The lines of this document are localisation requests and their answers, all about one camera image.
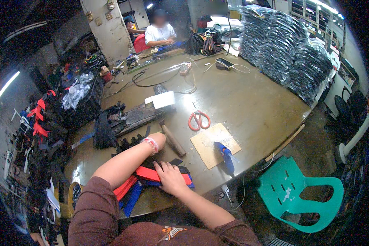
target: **workbench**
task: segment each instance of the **workbench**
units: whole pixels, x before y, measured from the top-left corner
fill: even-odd
[[[192,70],[196,79],[197,91],[190,95],[175,94],[176,112],[165,116],[165,124],[175,135],[176,139],[188,152],[182,158],[193,178],[196,192],[205,194],[224,183],[231,180],[231,176],[226,174],[222,165],[217,165],[208,170],[202,162],[199,154],[192,145],[190,138],[199,132],[191,131],[187,125],[189,116],[194,106],[205,112],[211,118],[211,126],[221,122],[231,133],[237,143],[241,146],[241,151],[235,154],[240,163],[234,163],[235,176],[252,168],[260,160],[269,156],[286,139],[290,137],[310,114],[311,108],[307,106],[299,97],[291,93],[286,88],[271,81],[268,77],[258,71],[258,68],[251,66],[240,57],[224,54],[217,54],[210,57],[178,55],[148,66],[147,77],[156,74],[151,78],[140,81],[141,85],[158,83],[172,77],[177,70],[159,73],[168,67],[179,64],[182,61],[189,61],[186,57],[196,60],[199,68],[192,65]],[[216,58],[224,57],[234,64],[240,64],[251,70],[250,74],[241,73],[236,70],[218,70],[215,66],[203,73]],[[164,86],[169,91],[191,91],[193,87],[193,76],[190,71],[185,77],[176,75]],[[122,88],[137,72],[118,75],[116,81],[119,84],[108,83],[105,86],[105,94],[111,94]],[[145,98],[154,95],[153,87],[141,88],[135,85],[113,96],[106,96],[102,101],[102,108],[116,105],[117,101],[125,103],[130,109],[141,104]],[[160,131],[158,121],[149,124],[151,133]],[[75,136],[80,139],[83,135],[93,130],[93,122],[81,128]],[[124,135],[127,139],[135,137],[138,133],[144,135],[146,126]],[[107,160],[111,154],[115,153],[114,148],[96,150],[93,148],[92,140],[88,140],[78,147],[77,154],[66,166],[65,174],[70,181],[77,181],[86,185],[94,171]],[[158,153],[157,159],[161,161],[171,161],[179,158],[170,146]],[[177,200],[171,195],[157,187],[147,187],[143,190],[131,216],[138,216],[155,212],[174,205]]]

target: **hand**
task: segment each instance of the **hand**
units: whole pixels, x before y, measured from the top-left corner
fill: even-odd
[[[164,145],[165,145],[165,135],[164,134],[160,132],[156,132],[156,133],[150,134],[148,137],[153,138],[153,140],[156,141],[159,150],[162,150],[164,148]]]
[[[155,169],[157,171],[158,177],[162,183],[160,186],[165,192],[178,197],[179,195],[183,194],[184,192],[190,190],[187,187],[184,178],[182,177],[181,171],[177,166],[172,166],[170,163],[160,162],[161,167],[158,165],[157,162],[153,162],[155,165]]]
[[[169,40],[162,40],[161,41],[161,44],[163,44],[163,45],[170,45],[170,44],[172,44],[172,42],[169,41]]]

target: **green plastic chair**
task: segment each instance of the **green plastic chair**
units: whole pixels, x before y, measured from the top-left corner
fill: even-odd
[[[314,233],[326,228],[335,218],[343,199],[343,184],[337,178],[305,177],[292,157],[281,157],[259,178],[258,188],[270,213],[295,229]],[[308,186],[331,185],[334,193],[327,202],[303,200],[300,193]],[[311,226],[302,226],[280,218],[291,214],[319,213],[320,220]]]

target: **white t-shirt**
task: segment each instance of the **white t-shirt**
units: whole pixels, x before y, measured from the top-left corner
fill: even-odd
[[[165,40],[172,36],[176,37],[176,33],[170,23],[163,28],[156,28],[150,25],[146,28],[145,44],[148,44],[150,41]]]

